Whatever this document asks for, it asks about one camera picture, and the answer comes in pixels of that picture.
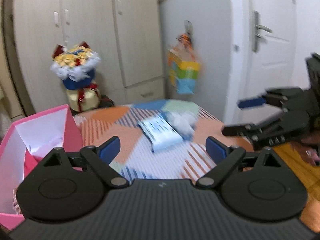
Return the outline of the person's right hand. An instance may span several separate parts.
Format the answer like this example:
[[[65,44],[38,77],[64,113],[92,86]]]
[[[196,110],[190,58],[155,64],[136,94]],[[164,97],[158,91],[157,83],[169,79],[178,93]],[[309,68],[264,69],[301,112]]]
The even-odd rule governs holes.
[[[300,141],[292,141],[292,148],[298,152],[302,160],[312,166],[319,163],[319,155],[311,145],[319,145],[319,131],[315,131]]]

